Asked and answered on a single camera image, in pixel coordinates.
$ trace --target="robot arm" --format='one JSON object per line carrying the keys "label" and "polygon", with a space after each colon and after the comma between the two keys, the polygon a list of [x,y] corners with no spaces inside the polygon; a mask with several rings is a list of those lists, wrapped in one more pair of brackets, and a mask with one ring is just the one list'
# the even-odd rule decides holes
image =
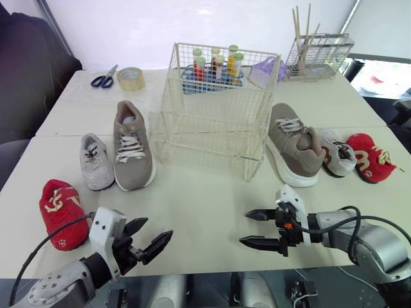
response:
{"label": "robot arm", "polygon": [[[337,248],[350,253],[356,264],[368,273],[389,307],[410,307],[411,260],[404,242],[396,234],[361,220],[353,249],[349,252],[356,224],[354,213],[338,210],[306,215],[301,198],[287,185],[281,189],[277,204],[278,209],[252,210],[246,216],[255,220],[274,220],[281,238],[268,239],[252,235],[240,239],[240,242],[254,249],[276,251],[285,257],[288,256],[289,246],[300,243],[305,243],[306,246],[322,243],[325,247]],[[302,231],[304,228],[323,230],[348,218],[353,220],[323,234]]]}
{"label": "robot arm", "polygon": [[108,281],[118,281],[138,262],[150,263],[164,250],[173,235],[173,231],[164,232],[146,249],[137,249],[132,246],[131,236],[148,219],[138,218],[127,224],[126,220],[122,213],[100,207],[89,234],[95,252],[40,279],[12,307],[83,307],[94,298],[96,289]]}

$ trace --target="blue scissor handle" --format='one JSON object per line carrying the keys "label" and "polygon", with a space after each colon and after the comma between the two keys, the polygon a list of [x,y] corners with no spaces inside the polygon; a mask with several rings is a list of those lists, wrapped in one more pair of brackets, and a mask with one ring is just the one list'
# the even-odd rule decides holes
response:
{"label": "blue scissor handle", "polygon": [[111,76],[110,77],[98,76],[90,84],[94,88],[98,88],[101,86],[103,89],[106,89],[106,88],[111,87],[113,83],[114,83],[114,80]]}

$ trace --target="black cable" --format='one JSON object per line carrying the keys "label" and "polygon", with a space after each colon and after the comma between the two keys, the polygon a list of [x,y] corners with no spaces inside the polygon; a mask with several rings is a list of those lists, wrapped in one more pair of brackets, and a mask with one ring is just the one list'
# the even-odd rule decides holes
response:
{"label": "black cable", "polygon": [[22,268],[17,276],[17,278],[15,279],[14,285],[13,285],[13,289],[12,292],[10,293],[10,299],[8,301],[8,305],[9,307],[11,307],[12,305],[14,305],[14,300],[15,300],[15,296],[17,294],[17,288],[19,287],[19,283],[21,280],[21,277],[24,274],[24,271],[26,270],[26,268],[28,267],[28,265],[30,264],[30,262],[34,259],[34,257],[36,256],[37,252],[39,252],[39,250],[43,247],[44,244],[47,243],[47,241],[49,239],[51,239],[54,235],[58,234],[60,231],[62,231],[63,229],[70,227],[71,225],[87,219],[87,218],[92,218],[94,216],[94,212],[90,212],[88,213],[88,215],[82,216],[80,218],[77,218],[73,221],[70,221],[69,223],[66,223],[65,225],[62,225],[60,228],[58,228],[57,230],[55,230],[54,232],[50,233],[45,239],[43,239],[43,241],[36,247],[36,249],[34,249],[34,251],[29,255],[29,257],[27,258],[26,262],[24,262],[24,264],[22,265]]}
{"label": "black cable", "polygon": [[[297,229],[299,229],[300,231],[309,233],[309,234],[324,234],[324,233],[328,233],[332,230],[335,230],[337,228],[340,228],[342,225],[349,223],[350,221],[356,220],[357,217],[350,217],[350,218],[346,218],[342,221],[340,221],[339,223],[336,223],[335,225],[329,226],[327,228],[324,229],[320,229],[320,230],[310,230],[310,229],[305,229],[304,227],[300,226],[300,224],[298,224],[298,222],[295,220],[295,218],[291,219],[291,223],[293,224],[293,226]],[[402,229],[399,225],[385,219],[385,218],[381,218],[381,217],[377,217],[377,216],[361,216],[361,219],[371,219],[371,220],[377,220],[377,221],[382,221],[383,223],[386,223],[392,227],[394,227],[395,229],[397,229],[398,231],[400,231],[403,236],[405,236],[405,238],[407,239],[407,241],[410,243],[411,245],[411,237],[405,232],[404,229]]]}
{"label": "black cable", "polygon": [[349,244],[348,244],[348,257],[351,260],[352,263],[354,263],[355,265],[358,265],[355,257],[354,257],[354,244],[355,244],[355,240],[358,236],[358,233],[360,231],[360,226],[361,226],[361,212],[357,207],[353,207],[351,205],[347,206],[347,207],[342,207],[340,210],[348,210],[348,209],[353,209],[356,212],[356,223],[355,223],[355,227],[354,227],[354,232],[351,235],[351,238],[349,239]]}

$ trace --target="test tube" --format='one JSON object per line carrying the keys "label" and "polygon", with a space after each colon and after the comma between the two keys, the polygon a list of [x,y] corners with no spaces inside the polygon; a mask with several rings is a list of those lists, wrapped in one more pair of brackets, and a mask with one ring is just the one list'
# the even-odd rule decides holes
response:
{"label": "test tube", "polygon": [[200,48],[194,48],[193,49],[193,66],[194,66],[194,69],[195,69],[195,67],[196,67],[196,59],[198,58],[198,57],[200,57],[201,56],[201,54],[202,54],[203,52],[201,51],[201,49]]}
{"label": "test tube", "polygon": [[220,48],[213,47],[211,48],[211,72],[213,75],[216,74],[216,56],[220,54]]}
{"label": "test tube", "polygon": [[215,62],[216,62],[216,80],[221,80],[222,75],[223,75],[224,56],[217,55]]}
{"label": "test tube", "polygon": [[232,66],[234,65],[234,54],[238,51],[237,45],[230,45],[229,47],[229,60],[227,64],[227,72],[231,73]]}
{"label": "test tube", "polygon": [[240,77],[241,71],[241,62],[243,61],[244,55],[242,53],[235,53],[234,56],[234,63],[231,69],[231,76],[232,76],[232,84],[236,85]]}
{"label": "test tube", "polygon": [[194,77],[197,81],[203,81],[203,79],[204,79],[204,66],[205,66],[205,64],[206,64],[206,60],[202,56],[199,56],[195,60]]}

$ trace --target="white wire basket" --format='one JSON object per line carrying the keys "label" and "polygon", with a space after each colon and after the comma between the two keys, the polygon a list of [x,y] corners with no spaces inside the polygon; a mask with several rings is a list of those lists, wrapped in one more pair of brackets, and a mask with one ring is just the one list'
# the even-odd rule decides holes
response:
{"label": "white wire basket", "polygon": [[[211,74],[212,47],[174,45],[161,111],[150,137],[153,152],[162,163],[191,162],[230,169],[249,181],[263,161],[270,101],[281,59],[273,53],[239,50],[244,57],[238,80],[227,77],[216,82],[206,77]],[[203,81],[190,76],[194,48],[200,48],[207,60]],[[226,70],[228,48],[220,47],[220,54],[226,59]],[[253,65],[267,62],[267,58],[275,58],[269,73],[256,74]]]}
{"label": "white wire basket", "polygon": [[354,46],[348,34],[303,35],[294,40],[286,61],[287,80],[332,78]]}

